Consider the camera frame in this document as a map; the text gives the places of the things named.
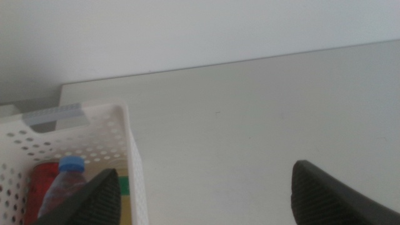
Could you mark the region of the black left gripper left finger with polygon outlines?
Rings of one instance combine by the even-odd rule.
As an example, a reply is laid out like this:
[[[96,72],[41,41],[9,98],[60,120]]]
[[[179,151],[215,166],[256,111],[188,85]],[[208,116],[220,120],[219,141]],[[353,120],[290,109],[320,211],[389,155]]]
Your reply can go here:
[[[121,190],[115,169],[104,169],[33,225],[119,225]]]

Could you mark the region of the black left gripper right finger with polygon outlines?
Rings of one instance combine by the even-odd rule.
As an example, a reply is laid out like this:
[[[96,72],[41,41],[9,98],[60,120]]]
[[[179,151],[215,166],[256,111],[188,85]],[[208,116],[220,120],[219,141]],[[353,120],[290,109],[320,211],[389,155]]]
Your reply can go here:
[[[291,209],[297,224],[399,225],[399,213],[357,192],[309,161],[292,168]]]

